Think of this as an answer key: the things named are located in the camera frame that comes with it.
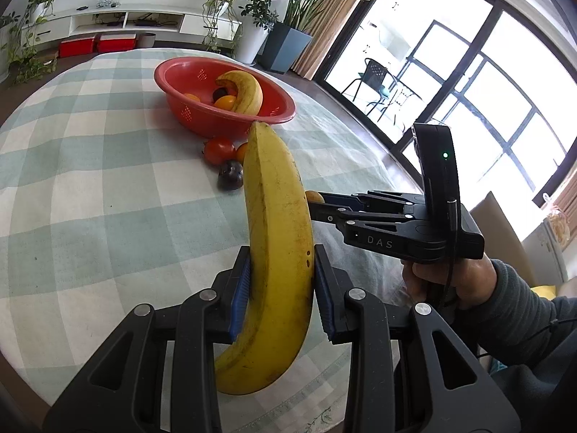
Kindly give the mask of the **grey sleeved right forearm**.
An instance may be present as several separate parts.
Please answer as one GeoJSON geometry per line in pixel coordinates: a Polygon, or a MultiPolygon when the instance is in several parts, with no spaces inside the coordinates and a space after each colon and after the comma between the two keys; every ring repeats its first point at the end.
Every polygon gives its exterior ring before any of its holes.
{"type": "Polygon", "coordinates": [[[455,327],[507,366],[567,368],[576,360],[576,300],[541,298],[510,265],[491,265],[492,293],[460,310],[455,327]]]}

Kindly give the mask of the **person's right hand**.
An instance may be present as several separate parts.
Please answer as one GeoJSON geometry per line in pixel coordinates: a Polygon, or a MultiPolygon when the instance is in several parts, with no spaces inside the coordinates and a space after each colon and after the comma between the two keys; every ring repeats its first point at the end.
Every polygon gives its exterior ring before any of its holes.
{"type": "Polygon", "coordinates": [[[403,261],[402,277],[414,302],[430,299],[431,287],[452,287],[463,309],[485,303],[497,284],[497,272],[486,254],[480,260],[463,259],[453,264],[419,264],[403,261]]]}

